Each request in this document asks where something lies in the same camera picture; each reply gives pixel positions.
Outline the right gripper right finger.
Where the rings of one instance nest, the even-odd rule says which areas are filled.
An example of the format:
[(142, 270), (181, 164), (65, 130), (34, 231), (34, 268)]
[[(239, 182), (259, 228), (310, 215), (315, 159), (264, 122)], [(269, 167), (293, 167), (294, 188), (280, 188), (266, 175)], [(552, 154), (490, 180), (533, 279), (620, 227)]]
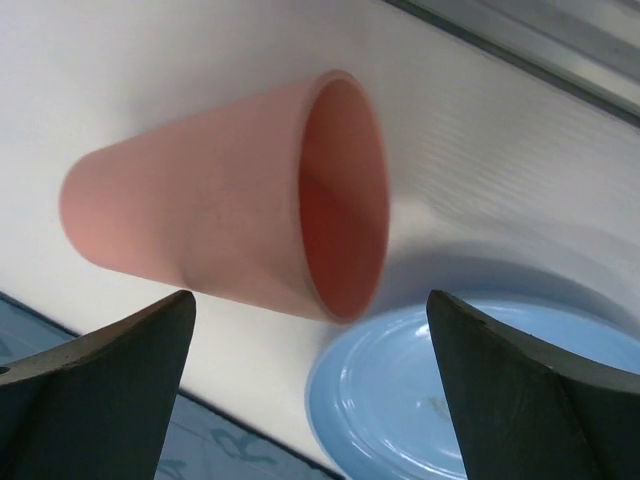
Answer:
[(638, 375), (441, 290), (429, 294), (426, 315), (468, 478), (638, 478)]

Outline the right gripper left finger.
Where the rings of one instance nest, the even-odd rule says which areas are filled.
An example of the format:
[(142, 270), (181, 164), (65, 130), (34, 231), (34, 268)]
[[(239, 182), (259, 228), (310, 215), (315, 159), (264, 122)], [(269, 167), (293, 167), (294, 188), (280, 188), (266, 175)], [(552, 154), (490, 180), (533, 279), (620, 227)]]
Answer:
[(195, 319), (194, 295), (180, 290), (3, 365), (2, 478), (153, 478)]

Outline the blue lettered cloth placemat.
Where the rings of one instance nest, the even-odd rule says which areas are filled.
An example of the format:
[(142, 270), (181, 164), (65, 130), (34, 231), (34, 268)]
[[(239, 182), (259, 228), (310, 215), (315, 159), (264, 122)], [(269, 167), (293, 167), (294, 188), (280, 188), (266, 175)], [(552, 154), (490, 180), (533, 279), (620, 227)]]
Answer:
[[(1, 362), (73, 340), (76, 334), (1, 295)], [(176, 397), (157, 479), (313, 480), (342, 476), (185, 394)]]

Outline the pink plastic cup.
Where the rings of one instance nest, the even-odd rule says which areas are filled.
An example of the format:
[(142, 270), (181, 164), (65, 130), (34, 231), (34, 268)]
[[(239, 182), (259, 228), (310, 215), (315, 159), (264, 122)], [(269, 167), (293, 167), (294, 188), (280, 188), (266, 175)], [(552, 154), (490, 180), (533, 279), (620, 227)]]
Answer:
[(387, 251), (383, 136), (362, 85), (333, 70), (84, 156), (59, 211), (99, 267), (349, 324)]

